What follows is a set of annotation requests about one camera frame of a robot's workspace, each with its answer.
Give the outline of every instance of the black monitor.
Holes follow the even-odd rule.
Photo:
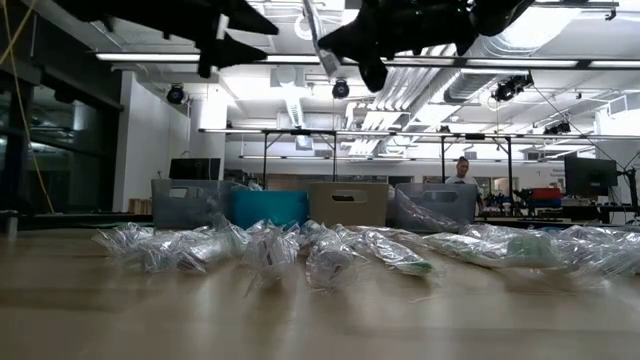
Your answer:
[[[218,180],[220,159],[171,159],[169,178],[174,180]]]
[[[618,169],[613,160],[564,158],[567,195],[607,196],[618,185]]]

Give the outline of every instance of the gray plastic bin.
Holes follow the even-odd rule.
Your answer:
[[[151,180],[153,224],[158,229],[211,225],[213,215],[231,215],[231,193],[243,185],[214,180]]]
[[[460,225],[472,224],[476,214],[478,187],[468,184],[398,184],[396,190],[406,195],[414,204],[429,210],[434,216],[445,216]],[[401,206],[400,195],[396,191],[396,224],[413,232],[439,232],[437,227],[428,228],[430,221],[417,221],[409,214],[406,206]]]

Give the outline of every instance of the man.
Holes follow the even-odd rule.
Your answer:
[[[478,182],[476,182],[476,179],[471,176],[467,176],[467,172],[469,172],[469,160],[467,160],[464,156],[461,156],[458,159],[458,163],[456,164],[456,175],[448,178],[445,181],[445,184],[475,185],[478,188],[476,203],[478,203],[479,210],[482,211],[484,210],[484,203],[482,202],[482,198],[480,197],[480,187],[478,186]]]

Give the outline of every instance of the workbench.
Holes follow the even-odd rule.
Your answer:
[[[0,246],[2,359],[637,359],[636,279],[581,289],[421,252],[427,278],[372,262],[312,291],[300,259],[244,297],[233,261],[207,275],[123,272],[89,230],[20,232]]]

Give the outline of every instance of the teal plastic bin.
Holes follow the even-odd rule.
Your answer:
[[[260,220],[275,225],[304,224],[309,219],[309,200],[305,191],[236,191],[232,194],[231,221],[249,228]]]

